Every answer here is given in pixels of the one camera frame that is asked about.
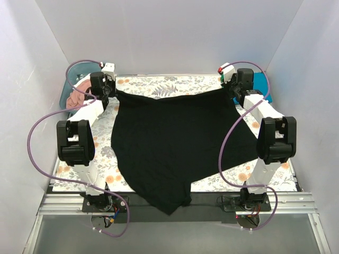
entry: floral tablecloth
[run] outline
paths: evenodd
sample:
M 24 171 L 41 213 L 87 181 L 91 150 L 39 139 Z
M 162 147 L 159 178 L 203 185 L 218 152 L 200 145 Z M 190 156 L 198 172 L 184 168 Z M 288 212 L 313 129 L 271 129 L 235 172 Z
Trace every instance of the floral tablecloth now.
M 178 95 L 192 95 L 220 88 L 218 76 L 133 76 L 117 78 L 117 89 L 126 93 L 144 95 L 152 98 L 172 97 Z M 236 106 L 240 114 L 245 112 L 241 106 Z M 111 133 L 115 117 L 119 112 L 119 101 L 116 98 L 110 99 L 105 112 L 92 126 L 92 133 L 95 142 L 94 164 L 97 166 L 99 175 L 108 183 L 113 192 L 132 192 L 123 176 L 119 172 L 117 158 L 111 148 Z M 252 132 L 258 136 L 259 124 L 252 115 L 245 117 Z M 256 160 L 247 162 L 240 166 L 224 171 L 224 175 L 233 183 L 242 184 L 247 180 L 256 164 Z M 59 163 L 56 172 L 58 177 L 67 179 L 79 179 L 78 175 L 67 166 L 65 162 Z M 270 186 L 276 191 L 296 191 L 289 163 L 283 164 L 275 173 Z M 56 181 L 53 191 L 85 191 L 85 186 Z M 192 183 L 192 192 L 225 192 L 238 191 L 238 188 L 227 185 L 215 174 L 200 181 Z

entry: black cloth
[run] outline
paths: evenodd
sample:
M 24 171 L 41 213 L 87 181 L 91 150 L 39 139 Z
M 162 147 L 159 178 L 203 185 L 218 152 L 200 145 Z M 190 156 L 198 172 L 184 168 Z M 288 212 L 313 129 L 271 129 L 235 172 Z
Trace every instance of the black cloth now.
M 118 91 L 111 145 L 129 186 L 166 214 L 191 201 L 191 183 L 218 172 L 219 150 L 239 118 L 225 89 L 153 99 Z M 223 170 L 257 158 L 241 121 L 226 143 Z

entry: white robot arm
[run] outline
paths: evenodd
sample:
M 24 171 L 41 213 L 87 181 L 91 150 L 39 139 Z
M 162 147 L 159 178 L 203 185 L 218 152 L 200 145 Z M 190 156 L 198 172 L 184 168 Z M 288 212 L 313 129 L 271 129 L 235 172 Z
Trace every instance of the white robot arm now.
M 87 106 L 80 108 L 67 121 L 57 123 L 58 156 L 72 166 L 82 182 L 106 189 L 106 182 L 98 176 L 93 162 L 95 146 L 91 126 L 106 109 L 109 97 L 116 94 L 114 64 L 106 63 L 101 72 L 90 74 L 90 80 L 91 93 L 97 100 L 93 102 L 92 97 L 86 96 L 84 104 Z M 93 188 L 87 188 L 83 196 L 99 209 L 111 203 L 103 191 Z
M 249 110 L 264 96 L 253 90 L 253 71 L 251 69 L 235 69 L 232 65 L 220 70 L 222 86 L 228 89 L 240 105 Z M 258 161 L 247 180 L 246 185 L 267 186 L 276 170 L 296 153 L 296 119 L 285 117 L 276 111 L 268 101 L 263 101 L 251 111 L 254 118 L 261 124 L 257 153 Z M 264 187 L 249 187 L 248 193 L 261 195 L 266 193 Z

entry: white wall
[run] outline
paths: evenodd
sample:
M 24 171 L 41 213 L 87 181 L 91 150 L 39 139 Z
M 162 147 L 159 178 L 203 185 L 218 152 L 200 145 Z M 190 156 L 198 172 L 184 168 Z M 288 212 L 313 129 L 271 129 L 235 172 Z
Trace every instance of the white wall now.
M 216 73 L 225 61 L 267 68 L 302 0 L 36 0 L 68 61 L 118 74 Z
M 297 119 L 297 178 L 311 191 L 332 253 L 339 253 L 339 1 L 301 5 L 267 73 L 276 107 Z
M 34 0 L 0 0 L 0 253 L 22 253 L 48 179 L 29 162 L 27 134 L 59 109 L 68 62 Z M 52 172 L 56 116 L 38 127 L 34 157 Z

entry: gray floor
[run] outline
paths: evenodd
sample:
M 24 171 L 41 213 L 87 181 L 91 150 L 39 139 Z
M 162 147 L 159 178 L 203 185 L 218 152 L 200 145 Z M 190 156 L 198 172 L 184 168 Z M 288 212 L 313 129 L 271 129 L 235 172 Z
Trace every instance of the gray floor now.
M 261 215 L 261 221 L 268 215 Z M 119 232 L 124 224 L 109 230 Z M 253 233 L 220 222 L 132 223 L 118 239 L 92 230 L 90 216 L 44 216 L 34 253 L 319 253 L 307 214 L 281 214 Z

